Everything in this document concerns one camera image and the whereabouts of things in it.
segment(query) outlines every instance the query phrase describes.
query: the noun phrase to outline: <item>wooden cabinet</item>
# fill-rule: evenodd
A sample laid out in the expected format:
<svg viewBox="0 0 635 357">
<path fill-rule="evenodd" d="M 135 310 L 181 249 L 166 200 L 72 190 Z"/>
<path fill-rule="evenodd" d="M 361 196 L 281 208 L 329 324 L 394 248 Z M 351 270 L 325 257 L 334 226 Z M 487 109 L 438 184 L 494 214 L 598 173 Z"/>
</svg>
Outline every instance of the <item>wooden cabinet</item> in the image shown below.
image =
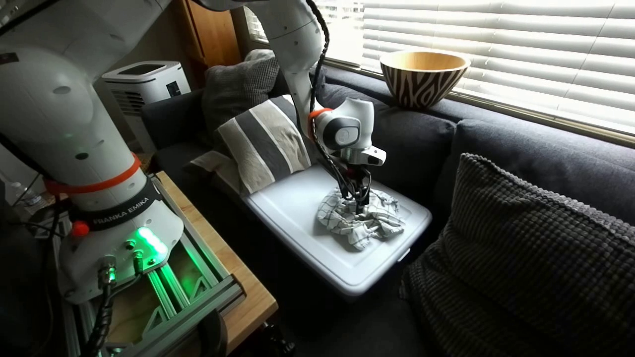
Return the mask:
<svg viewBox="0 0 635 357">
<path fill-rule="evenodd" d="M 229 11 L 210 11 L 191 0 L 174 3 L 175 20 L 197 81 L 200 82 L 204 70 L 211 66 L 234 65 L 241 61 Z"/>
</svg>

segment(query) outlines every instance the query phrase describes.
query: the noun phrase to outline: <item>zebra-patterned bowl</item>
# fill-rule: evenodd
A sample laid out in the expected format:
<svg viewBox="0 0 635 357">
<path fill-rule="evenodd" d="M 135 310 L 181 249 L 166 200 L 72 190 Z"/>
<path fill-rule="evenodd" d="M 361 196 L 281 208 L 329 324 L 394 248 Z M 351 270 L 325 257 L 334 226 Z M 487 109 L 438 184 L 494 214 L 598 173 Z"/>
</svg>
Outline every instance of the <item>zebra-patterned bowl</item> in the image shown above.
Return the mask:
<svg viewBox="0 0 635 357">
<path fill-rule="evenodd" d="M 445 51 L 400 51 L 380 58 L 384 81 L 402 107 L 437 104 L 470 66 L 468 58 Z"/>
</svg>

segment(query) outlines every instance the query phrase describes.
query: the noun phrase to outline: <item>striped pillow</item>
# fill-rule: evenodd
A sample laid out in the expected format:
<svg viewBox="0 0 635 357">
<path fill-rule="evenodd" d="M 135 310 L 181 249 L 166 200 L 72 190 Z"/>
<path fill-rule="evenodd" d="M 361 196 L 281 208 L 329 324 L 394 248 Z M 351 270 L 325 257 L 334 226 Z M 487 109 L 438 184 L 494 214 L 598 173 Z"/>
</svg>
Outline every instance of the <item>striped pillow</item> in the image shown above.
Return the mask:
<svg viewBox="0 0 635 357">
<path fill-rule="evenodd" d="M 295 118 L 289 95 L 259 104 L 219 126 L 214 150 L 192 160 L 188 169 L 212 173 L 215 185 L 224 184 L 242 196 L 304 170 L 311 166 L 312 151 Z"/>
</svg>

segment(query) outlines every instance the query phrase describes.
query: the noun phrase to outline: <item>white air purifier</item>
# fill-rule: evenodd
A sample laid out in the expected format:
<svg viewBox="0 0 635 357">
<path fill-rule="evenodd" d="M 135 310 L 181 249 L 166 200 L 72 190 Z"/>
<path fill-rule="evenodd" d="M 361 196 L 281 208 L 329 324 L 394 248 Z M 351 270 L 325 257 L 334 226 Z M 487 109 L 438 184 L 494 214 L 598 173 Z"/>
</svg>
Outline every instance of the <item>white air purifier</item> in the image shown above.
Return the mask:
<svg viewBox="0 0 635 357">
<path fill-rule="evenodd" d="M 105 73 L 102 78 L 117 101 L 144 152 L 156 147 L 141 120 L 141 107 L 190 92 L 183 67 L 174 61 L 143 61 Z"/>
</svg>

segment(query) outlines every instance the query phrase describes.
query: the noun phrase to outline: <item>crumpled cloth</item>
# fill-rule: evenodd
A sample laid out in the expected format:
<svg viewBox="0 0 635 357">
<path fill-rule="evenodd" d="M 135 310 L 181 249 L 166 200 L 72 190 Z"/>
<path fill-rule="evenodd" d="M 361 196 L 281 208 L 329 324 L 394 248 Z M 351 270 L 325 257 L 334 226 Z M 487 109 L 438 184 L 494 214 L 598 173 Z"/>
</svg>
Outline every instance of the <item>crumpled cloth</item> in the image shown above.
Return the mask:
<svg viewBox="0 0 635 357">
<path fill-rule="evenodd" d="M 403 232 L 406 224 L 399 218 L 399 203 L 389 194 L 371 189 L 369 203 L 359 215 L 355 214 L 355 201 L 342 198 L 335 188 L 322 200 L 317 209 L 317 220 L 335 234 L 348 237 L 349 243 L 364 250 L 370 239 L 387 239 Z"/>
</svg>

